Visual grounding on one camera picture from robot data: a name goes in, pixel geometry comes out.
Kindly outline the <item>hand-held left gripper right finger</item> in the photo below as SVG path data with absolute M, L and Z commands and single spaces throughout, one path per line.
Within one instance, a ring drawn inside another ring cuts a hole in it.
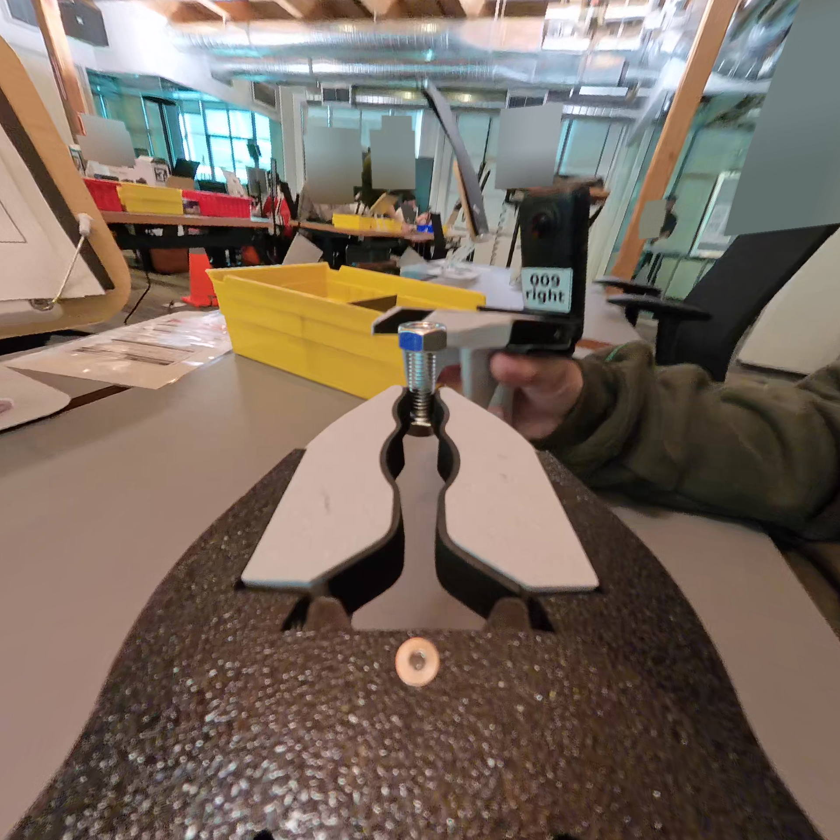
M 506 598 L 530 606 L 596 591 L 592 562 L 536 449 L 448 387 L 436 394 L 434 417 L 444 481 L 435 570 L 446 592 L 488 618 Z

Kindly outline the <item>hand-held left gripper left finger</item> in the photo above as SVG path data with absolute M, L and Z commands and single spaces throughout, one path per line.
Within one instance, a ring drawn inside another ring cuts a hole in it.
M 389 446 L 402 444 L 393 385 L 327 426 L 305 448 L 240 580 L 353 614 L 403 572 L 404 528 Z

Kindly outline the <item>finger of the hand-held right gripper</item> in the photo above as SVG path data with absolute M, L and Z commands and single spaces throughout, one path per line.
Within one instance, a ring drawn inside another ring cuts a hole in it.
M 487 315 L 485 310 L 460 310 L 450 308 L 393 307 L 378 316 L 371 332 L 377 334 L 433 333 L 446 337 L 472 327 Z
M 441 370 L 457 357 L 462 396 L 486 410 L 505 401 L 508 393 L 501 388 L 495 391 L 496 383 L 490 376 L 489 360 L 493 353 L 507 348 L 512 326 L 512 316 L 487 312 L 474 326 L 448 336 L 447 348 L 436 353 L 436 386 L 440 383 Z

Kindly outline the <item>silver hex nut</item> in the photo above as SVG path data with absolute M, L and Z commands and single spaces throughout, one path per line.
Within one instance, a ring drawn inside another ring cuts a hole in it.
M 447 330 L 438 322 L 414 321 L 397 329 L 398 346 L 402 352 L 435 354 L 447 348 Z

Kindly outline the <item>silver hex bolt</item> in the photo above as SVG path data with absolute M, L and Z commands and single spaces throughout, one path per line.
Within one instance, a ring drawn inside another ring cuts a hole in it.
M 432 413 L 437 381 L 436 353 L 405 350 L 403 360 L 406 389 L 410 395 L 411 434 L 419 437 L 433 432 Z

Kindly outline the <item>yellow plastic bin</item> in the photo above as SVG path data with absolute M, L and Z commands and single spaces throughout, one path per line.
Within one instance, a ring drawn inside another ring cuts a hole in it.
M 350 301 L 397 295 L 397 306 L 477 310 L 469 290 L 361 268 L 308 265 L 210 269 L 233 351 L 363 399 L 404 385 L 394 335 L 373 335 L 383 312 Z

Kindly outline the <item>person's right hand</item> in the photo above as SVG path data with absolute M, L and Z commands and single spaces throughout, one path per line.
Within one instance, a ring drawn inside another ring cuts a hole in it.
M 488 412 L 534 444 L 560 427 L 583 389 L 578 362 L 553 354 L 495 352 L 489 371 L 495 391 L 507 391 L 507 399 Z

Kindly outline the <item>black-backed document stand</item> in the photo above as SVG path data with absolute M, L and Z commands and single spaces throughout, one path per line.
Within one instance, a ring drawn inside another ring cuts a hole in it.
M 440 277 L 465 279 L 473 274 L 468 268 L 470 257 L 478 244 L 488 240 L 490 229 L 481 191 L 479 175 L 473 167 L 465 142 L 459 132 L 457 118 L 445 95 L 435 84 L 424 79 L 422 93 L 426 100 L 421 127 L 421 152 L 433 158 L 433 182 L 429 193 L 428 209 L 434 229 L 434 252 L 432 260 L 440 262 Z M 443 233 L 444 209 L 439 198 L 443 196 L 445 173 L 458 191 L 459 210 L 465 218 L 467 241 L 466 251 L 461 255 L 456 249 L 447 250 L 447 239 Z

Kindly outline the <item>orange traffic cone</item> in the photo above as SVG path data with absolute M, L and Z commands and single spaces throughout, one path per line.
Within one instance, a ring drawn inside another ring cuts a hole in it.
M 182 297 L 186 306 L 193 308 L 217 308 L 214 284 L 208 275 L 212 268 L 205 251 L 191 249 L 188 257 L 189 291 Z

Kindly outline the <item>long red storage bin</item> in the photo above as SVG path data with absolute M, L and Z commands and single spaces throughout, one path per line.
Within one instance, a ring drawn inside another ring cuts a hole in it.
M 231 196 L 221 192 L 182 190 L 182 200 L 186 215 L 251 218 L 251 202 L 246 196 Z

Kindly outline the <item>black office chair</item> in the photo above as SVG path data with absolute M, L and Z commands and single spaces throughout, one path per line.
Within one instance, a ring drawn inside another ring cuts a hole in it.
M 831 224 L 737 236 L 683 301 L 612 276 L 596 283 L 621 291 L 608 302 L 631 325 L 640 312 L 657 322 L 656 364 L 693 364 L 723 382 L 743 334 L 837 231 Z

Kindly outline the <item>person's dark olive clothing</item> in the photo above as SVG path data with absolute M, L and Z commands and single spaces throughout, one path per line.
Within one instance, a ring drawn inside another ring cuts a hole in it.
M 801 533 L 779 537 L 797 580 L 839 637 L 839 521 L 818 522 Z

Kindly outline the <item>white stand base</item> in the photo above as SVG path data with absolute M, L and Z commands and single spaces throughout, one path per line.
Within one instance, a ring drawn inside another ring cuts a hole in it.
M 1 432 L 51 417 L 69 404 L 68 394 L 1 365 Z

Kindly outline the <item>wooden document holder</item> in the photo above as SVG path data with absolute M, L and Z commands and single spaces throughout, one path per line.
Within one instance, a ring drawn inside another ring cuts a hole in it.
M 60 136 L 24 65 L 5 41 L 1 44 L 1 83 L 1 122 L 5 112 L 16 114 L 70 210 L 77 215 L 80 239 L 68 270 L 73 268 L 82 246 L 89 244 L 112 284 L 99 297 L 61 299 L 58 294 L 53 299 L 2 301 L 1 263 L 2 339 L 107 321 L 130 295 L 130 271 L 123 253 L 71 160 L 69 145 Z

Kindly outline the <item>wooden post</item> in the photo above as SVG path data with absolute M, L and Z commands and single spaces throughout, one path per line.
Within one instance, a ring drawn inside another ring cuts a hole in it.
M 706 5 L 613 266 L 612 273 L 621 280 L 634 273 L 645 241 L 640 229 L 643 211 L 665 195 L 738 4 L 709 1 Z

